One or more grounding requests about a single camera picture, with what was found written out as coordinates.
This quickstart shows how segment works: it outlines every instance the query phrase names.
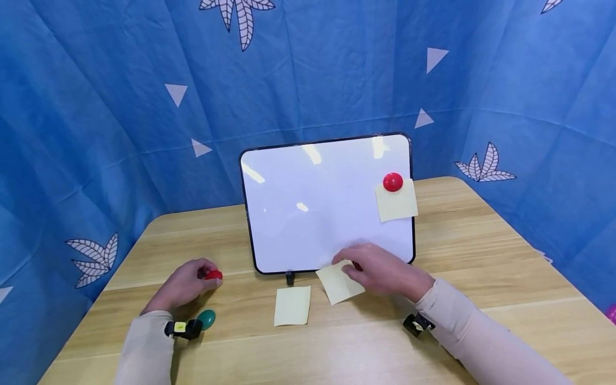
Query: sticky note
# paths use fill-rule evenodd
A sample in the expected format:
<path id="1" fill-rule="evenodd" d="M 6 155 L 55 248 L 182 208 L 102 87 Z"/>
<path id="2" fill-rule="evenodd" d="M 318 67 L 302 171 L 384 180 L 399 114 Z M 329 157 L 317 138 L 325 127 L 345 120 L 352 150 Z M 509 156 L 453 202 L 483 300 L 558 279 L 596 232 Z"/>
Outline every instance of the sticky note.
<path id="1" fill-rule="evenodd" d="M 327 293 L 327 298 L 330 299 L 332 305 L 366 291 L 362 285 L 350 279 L 342 271 L 342 267 L 349 264 L 351 264 L 351 261 L 342 261 L 317 271 L 317 275 Z"/>
<path id="2" fill-rule="evenodd" d="M 385 190 L 383 184 L 377 185 L 375 192 L 381 222 L 418 215 L 413 179 L 405 179 L 402 188 L 396 192 Z"/>
<path id="3" fill-rule="evenodd" d="M 278 289 L 274 326 L 305 325 L 310 310 L 310 286 Z"/>

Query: green egg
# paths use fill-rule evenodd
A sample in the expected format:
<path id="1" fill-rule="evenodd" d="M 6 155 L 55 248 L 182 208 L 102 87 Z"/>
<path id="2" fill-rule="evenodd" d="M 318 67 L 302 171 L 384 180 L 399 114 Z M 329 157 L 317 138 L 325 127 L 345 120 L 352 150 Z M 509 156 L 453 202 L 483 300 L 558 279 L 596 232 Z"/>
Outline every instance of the green egg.
<path id="1" fill-rule="evenodd" d="M 216 313 L 214 313 L 212 309 L 207 309 L 202 311 L 197 319 L 203 322 L 203 327 L 201 327 L 201 330 L 207 330 L 216 320 Z"/>

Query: red magnet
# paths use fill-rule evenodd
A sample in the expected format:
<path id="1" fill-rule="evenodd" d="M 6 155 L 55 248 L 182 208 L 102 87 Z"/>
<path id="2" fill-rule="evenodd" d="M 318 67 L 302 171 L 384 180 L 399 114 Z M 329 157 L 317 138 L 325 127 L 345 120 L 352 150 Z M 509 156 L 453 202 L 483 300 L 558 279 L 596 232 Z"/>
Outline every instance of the red magnet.
<path id="1" fill-rule="evenodd" d="M 383 187 L 389 192 L 396 192 L 402 188 L 403 179 L 397 172 L 390 172 L 383 178 Z"/>
<path id="2" fill-rule="evenodd" d="M 207 280 L 222 280 L 222 273 L 218 270 L 210 271 L 206 276 Z"/>

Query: beige sleeve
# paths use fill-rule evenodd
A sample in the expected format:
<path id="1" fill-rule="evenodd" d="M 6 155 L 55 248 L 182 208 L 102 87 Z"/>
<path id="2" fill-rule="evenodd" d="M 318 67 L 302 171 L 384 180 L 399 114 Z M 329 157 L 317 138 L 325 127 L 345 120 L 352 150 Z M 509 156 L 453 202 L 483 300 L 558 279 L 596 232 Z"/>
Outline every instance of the beige sleeve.
<path id="1" fill-rule="evenodd" d="M 170 385 L 173 338 L 164 327 L 171 314 L 156 310 L 132 321 L 120 354 L 115 385 Z"/>
<path id="2" fill-rule="evenodd" d="M 438 279 L 417 303 L 432 335 L 481 385 L 571 384 L 558 369 Z"/>

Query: blue curtain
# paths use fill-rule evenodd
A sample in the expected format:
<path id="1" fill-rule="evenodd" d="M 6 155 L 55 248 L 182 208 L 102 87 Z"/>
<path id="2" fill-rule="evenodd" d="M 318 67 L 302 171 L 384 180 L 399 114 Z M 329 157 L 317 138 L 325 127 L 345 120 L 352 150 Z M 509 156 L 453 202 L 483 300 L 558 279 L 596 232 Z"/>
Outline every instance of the blue curtain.
<path id="1" fill-rule="evenodd" d="M 1 7 L 0 382 L 37 382 L 153 218 L 242 203 L 244 148 L 377 132 L 616 318 L 616 3 L 199 1 Z"/>

